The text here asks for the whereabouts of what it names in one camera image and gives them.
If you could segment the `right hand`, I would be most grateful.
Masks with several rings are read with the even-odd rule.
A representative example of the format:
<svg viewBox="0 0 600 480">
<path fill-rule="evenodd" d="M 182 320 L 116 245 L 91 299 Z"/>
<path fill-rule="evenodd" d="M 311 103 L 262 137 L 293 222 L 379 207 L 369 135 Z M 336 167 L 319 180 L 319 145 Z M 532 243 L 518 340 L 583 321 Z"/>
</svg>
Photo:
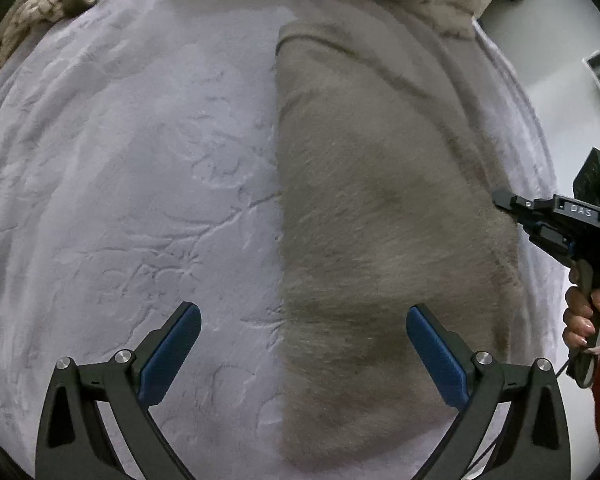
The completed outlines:
<svg viewBox="0 0 600 480">
<path fill-rule="evenodd" d="M 588 300 L 576 286 L 566 292 L 567 310 L 564 319 L 565 329 L 562 334 L 569 349 L 580 350 L 585 347 L 588 337 L 597 334 L 593 324 L 593 314 L 600 312 L 600 289 L 592 292 L 592 301 Z"/>
</svg>

